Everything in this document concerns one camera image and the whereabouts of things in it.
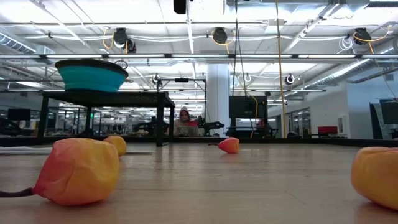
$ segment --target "black monitor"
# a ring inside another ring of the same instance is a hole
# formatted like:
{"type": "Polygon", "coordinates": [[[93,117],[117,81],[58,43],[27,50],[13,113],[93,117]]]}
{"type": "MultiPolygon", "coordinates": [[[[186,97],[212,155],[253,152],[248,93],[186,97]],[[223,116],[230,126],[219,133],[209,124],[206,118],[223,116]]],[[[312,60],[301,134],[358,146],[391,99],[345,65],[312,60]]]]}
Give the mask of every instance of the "black monitor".
{"type": "Polygon", "coordinates": [[[391,100],[380,103],[384,124],[398,124],[398,102],[391,100]]]}
{"type": "Polygon", "coordinates": [[[8,120],[30,121],[30,109],[8,109],[8,120]]]}
{"type": "MultiPolygon", "coordinates": [[[[258,102],[257,118],[267,116],[267,97],[255,96],[258,102]]],[[[229,117],[230,118],[255,118],[256,117],[256,101],[249,96],[230,96],[229,97],[229,117]]]]}

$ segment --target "teal bowl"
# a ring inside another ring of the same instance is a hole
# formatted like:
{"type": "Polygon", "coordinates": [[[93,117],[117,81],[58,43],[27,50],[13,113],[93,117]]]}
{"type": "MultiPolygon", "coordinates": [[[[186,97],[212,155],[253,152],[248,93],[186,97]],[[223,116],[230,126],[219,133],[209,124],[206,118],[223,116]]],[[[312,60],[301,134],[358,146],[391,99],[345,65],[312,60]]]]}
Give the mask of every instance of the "teal bowl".
{"type": "Polygon", "coordinates": [[[65,91],[117,92],[129,76],[119,65],[102,60],[62,60],[55,67],[65,83],[65,91]]]}

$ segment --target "woman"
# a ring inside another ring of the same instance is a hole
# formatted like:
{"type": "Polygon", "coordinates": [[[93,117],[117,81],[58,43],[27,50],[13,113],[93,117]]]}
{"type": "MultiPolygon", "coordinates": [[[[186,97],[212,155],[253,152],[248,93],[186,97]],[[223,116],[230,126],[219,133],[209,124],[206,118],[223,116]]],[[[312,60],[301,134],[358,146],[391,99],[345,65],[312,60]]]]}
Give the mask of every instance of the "woman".
{"type": "Polygon", "coordinates": [[[191,118],[186,107],[180,110],[180,119],[174,121],[174,136],[197,136],[198,128],[189,126],[191,118]]]}

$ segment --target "wooden table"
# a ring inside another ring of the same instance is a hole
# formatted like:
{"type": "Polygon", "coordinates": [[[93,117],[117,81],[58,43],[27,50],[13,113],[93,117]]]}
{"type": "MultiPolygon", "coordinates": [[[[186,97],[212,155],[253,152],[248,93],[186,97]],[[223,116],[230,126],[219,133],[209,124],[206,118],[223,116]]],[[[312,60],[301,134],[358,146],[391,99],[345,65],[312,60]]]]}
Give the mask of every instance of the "wooden table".
{"type": "MultiPolygon", "coordinates": [[[[391,224],[398,213],[350,184],[358,148],[242,144],[238,155],[205,144],[130,144],[107,201],[61,207],[38,196],[0,198],[0,223],[391,224]]],[[[0,189],[33,186],[46,156],[0,156],[0,189]]]]}

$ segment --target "black table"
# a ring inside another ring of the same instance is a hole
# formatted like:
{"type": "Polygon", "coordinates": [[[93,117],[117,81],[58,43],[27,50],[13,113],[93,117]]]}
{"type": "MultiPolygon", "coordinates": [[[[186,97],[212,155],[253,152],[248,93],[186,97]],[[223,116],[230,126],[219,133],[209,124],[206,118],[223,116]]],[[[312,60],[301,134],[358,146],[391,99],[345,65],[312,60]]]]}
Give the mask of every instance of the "black table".
{"type": "Polygon", "coordinates": [[[116,92],[64,91],[44,92],[38,138],[44,137],[49,112],[49,98],[87,107],[86,129],[90,128],[91,112],[94,107],[154,107],[157,108],[156,146],[163,146],[164,108],[170,108],[169,139],[173,138],[175,104],[166,92],[116,92]]]}

